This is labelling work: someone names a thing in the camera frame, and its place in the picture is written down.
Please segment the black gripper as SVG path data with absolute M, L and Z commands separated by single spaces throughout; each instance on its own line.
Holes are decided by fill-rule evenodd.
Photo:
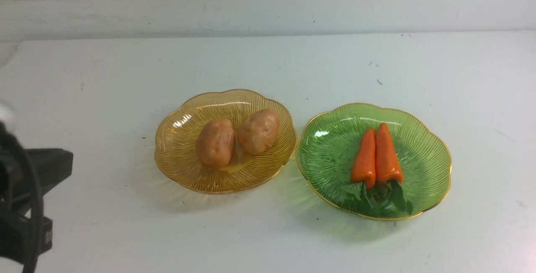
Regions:
M 72 174 L 73 153 L 60 148 L 27 149 L 29 159 L 40 181 L 42 194 Z M 31 209 L 32 191 L 23 181 L 23 172 L 5 149 L 0 153 L 0 246 L 1 257 L 24 265 L 32 241 L 31 220 L 25 214 Z

